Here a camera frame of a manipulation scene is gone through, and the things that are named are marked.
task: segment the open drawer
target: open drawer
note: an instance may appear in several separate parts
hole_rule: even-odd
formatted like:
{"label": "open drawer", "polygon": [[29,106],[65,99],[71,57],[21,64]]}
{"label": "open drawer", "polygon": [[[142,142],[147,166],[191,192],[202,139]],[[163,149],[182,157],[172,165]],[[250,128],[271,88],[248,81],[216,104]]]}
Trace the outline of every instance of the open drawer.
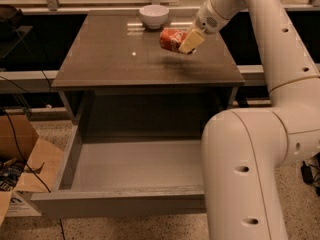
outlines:
{"label": "open drawer", "polygon": [[86,92],[51,193],[49,217],[205,212],[201,133],[221,107],[214,89]]}

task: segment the cardboard box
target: cardboard box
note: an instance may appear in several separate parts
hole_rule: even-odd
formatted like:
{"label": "cardboard box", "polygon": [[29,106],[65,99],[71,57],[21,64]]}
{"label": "cardboard box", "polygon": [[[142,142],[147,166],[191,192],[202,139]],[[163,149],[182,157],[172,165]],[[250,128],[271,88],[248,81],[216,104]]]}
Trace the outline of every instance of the cardboard box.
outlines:
{"label": "cardboard box", "polygon": [[[63,151],[40,138],[25,116],[10,116],[10,119],[23,157],[33,169],[43,165],[37,175],[52,189]],[[12,158],[23,161],[8,117],[0,116],[0,159]],[[30,201],[32,193],[40,192],[48,190],[33,173],[25,170],[12,191],[0,192],[0,225],[5,216],[41,216],[42,212]]]}

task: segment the bowl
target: bowl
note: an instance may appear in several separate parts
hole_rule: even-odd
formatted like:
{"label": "bowl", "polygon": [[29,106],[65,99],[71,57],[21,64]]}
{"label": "bowl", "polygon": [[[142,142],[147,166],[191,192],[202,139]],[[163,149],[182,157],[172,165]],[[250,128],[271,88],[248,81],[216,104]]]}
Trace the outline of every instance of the bowl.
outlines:
{"label": "bowl", "polygon": [[163,5],[146,5],[139,10],[141,21],[150,29],[158,29],[166,23],[169,9]]}

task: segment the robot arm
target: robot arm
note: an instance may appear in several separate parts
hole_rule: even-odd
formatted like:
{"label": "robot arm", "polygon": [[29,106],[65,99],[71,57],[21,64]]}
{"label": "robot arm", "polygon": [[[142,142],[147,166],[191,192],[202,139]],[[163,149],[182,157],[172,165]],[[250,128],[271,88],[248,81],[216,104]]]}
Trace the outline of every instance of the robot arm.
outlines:
{"label": "robot arm", "polygon": [[205,127],[202,167],[209,232],[215,240],[286,240],[274,169],[320,151],[319,72],[293,24],[279,0],[208,0],[179,50],[196,48],[201,38],[219,31],[244,8],[272,107],[223,111]]}

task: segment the cardboard flap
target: cardboard flap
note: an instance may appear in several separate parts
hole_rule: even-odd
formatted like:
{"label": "cardboard flap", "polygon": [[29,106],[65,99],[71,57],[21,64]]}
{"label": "cardboard flap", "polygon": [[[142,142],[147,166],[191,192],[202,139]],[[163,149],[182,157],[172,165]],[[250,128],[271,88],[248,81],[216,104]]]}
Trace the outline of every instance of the cardboard flap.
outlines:
{"label": "cardboard flap", "polygon": [[[28,160],[39,136],[26,116],[10,116],[10,119],[16,133],[19,148],[24,158]],[[5,161],[12,158],[23,161],[8,117],[0,116],[0,159]]]}
{"label": "cardboard flap", "polygon": [[[50,142],[39,138],[29,157],[28,164],[31,168],[39,168],[44,163],[40,174],[41,180],[51,190],[62,161],[63,151]],[[16,191],[48,192],[46,187],[32,173],[22,173]]]}
{"label": "cardboard flap", "polygon": [[12,196],[12,191],[0,192],[0,226],[7,214]]}

